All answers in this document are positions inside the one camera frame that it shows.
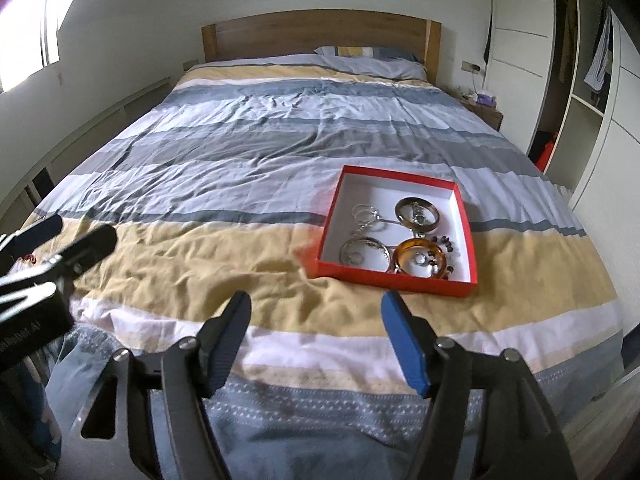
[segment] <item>bed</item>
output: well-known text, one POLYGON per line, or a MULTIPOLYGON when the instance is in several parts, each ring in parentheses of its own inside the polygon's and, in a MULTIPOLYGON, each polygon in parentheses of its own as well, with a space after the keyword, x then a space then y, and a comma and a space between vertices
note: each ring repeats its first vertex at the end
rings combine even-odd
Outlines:
MULTIPOLYGON (((47 393, 63 435, 90 384, 70 394, 56 377, 87 383, 120 345, 165 349, 242 289, 251 326, 206 401, 234 478, 401 478, 428 403, 385 337, 383 291, 309 279, 300 261, 345 164, 460 186, 477 290, 403 294, 438 334, 517 348, 562 426, 620 377, 622 315, 598 253, 527 157, 433 86, 440 27, 340 9, 204 27, 208 63, 40 204, 31 221, 57 212, 65 229, 39 255, 101 222, 119 237, 77 282, 81 323, 59 343, 47 393), (402 48, 421 65, 313 54, 326 44, 402 48)), ((469 435, 478 407, 473 397, 469 435)))

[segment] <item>wooden headboard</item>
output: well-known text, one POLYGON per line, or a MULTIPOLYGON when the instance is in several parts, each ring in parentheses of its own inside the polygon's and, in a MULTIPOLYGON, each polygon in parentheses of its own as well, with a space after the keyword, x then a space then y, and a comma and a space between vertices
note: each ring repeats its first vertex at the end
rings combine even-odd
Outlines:
POLYGON ((319 46, 386 46, 413 52, 435 84, 442 24, 373 10, 256 14, 202 27, 205 61, 309 54, 319 46))

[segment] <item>window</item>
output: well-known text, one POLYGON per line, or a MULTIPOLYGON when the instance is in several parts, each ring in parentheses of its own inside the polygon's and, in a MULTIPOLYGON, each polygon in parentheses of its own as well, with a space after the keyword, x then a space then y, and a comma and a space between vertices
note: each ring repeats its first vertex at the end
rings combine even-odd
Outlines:
POLYGON ((73 0, 13 0, 0 12, 0 86, 7 91, 58 57, 58 29, 73 0))

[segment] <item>hanging clothes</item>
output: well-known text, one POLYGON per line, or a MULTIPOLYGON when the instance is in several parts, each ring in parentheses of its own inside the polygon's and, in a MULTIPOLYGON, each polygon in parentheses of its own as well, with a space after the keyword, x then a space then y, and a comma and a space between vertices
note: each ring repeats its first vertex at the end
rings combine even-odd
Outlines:
POLYGON ((604 73, 607 67, 607 50, 609 49, 609 34, 611 31, 611 9, 607 7, 604 26, 591 67, 584 78, 584 82, 596 93, 600 93, 604 84, 604 73))
POLYGON ((566 73, 569 77, 574 70, 574 58, 578 48, 578 1, 569 0, 566 4, 566 14, 564 16, 564 38, 562 40, 562 57, 560 59, 560 82, 566 80, 566 73))

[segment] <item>wardrobe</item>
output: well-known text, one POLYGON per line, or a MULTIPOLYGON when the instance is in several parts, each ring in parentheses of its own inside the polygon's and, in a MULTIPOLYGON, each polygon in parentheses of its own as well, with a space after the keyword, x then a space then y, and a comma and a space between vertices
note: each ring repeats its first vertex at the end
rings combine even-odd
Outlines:
POLYGON ((555 137, 544 173, 600 253, 628 333, 640 322, 640 54, 610 12, 606 83, 584 82, 607 12, 603 0, 493 0, 484 87, 524 153, 555 137))

